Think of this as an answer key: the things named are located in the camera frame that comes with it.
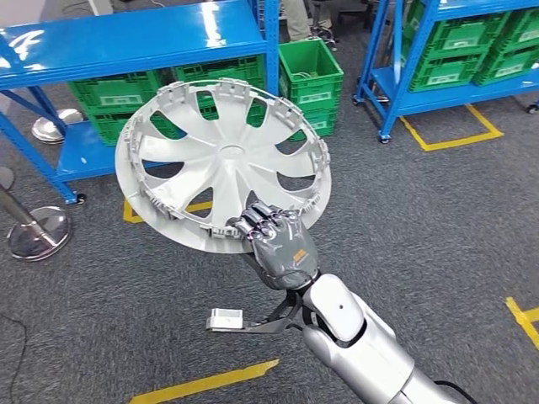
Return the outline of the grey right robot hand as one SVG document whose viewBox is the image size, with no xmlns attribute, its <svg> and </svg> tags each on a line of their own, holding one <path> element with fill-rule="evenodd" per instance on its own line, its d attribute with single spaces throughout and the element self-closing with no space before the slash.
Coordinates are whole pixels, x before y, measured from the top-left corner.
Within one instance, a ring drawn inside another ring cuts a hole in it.
<svg viewBox="0 0 539 404">
<path fill-rule="evenodd" d="M 258 200 L 227 224 L 251 248 L 243 260 L 272 290 L 300 290 L 320 274 L 316 245 L 298 210 Z"/>
</svg>

